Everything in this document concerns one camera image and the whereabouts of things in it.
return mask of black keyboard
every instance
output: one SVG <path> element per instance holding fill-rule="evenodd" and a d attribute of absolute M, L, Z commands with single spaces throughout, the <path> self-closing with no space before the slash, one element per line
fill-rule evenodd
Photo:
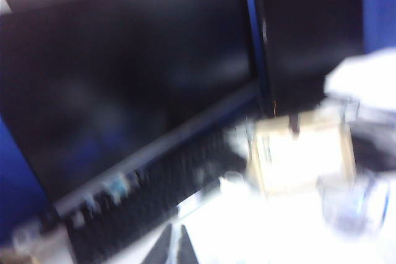
<path fill-rule="evenodd" d="M 95 197 L 100 211 L 83 205 L 85 224 L 66 220 L 78 264 L 101 263 L 136 239 L 177 215 L 177 204 L 205 186 L 218 182 L 226 171 L 242 171 L 245 160 L 234 154 L 220 130 L 153 161 L 136 172 L 139 188 L 116 204 L 112 196 Z"/>

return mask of keyboard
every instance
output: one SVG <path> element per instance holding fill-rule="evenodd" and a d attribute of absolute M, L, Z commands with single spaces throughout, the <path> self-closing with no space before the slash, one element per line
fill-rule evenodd
<path fill-rule="evenodd" d="M 177 205 L 208 185 L 219 186 L 227 171 L 242 171 L 246 161 L 231 151 L 221 130 L 211 131 L 181 145 L 143 171 L 134 172 L 138 187 L 117 203 L 107 192 L 95 197 L 99 210 L 81 206 L 80 226 L 76 214 L 65 220 L 75 260 L 96 264 L 178 214 Z"/>

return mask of monitor screen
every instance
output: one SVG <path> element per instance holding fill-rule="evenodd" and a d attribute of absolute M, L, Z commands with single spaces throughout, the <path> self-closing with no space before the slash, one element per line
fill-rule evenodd
<path fill-rule="evenodd" d="M 0 34 L 1 116 L 52 201 L 254 76 L 246 0 L 89 0 Z"/>

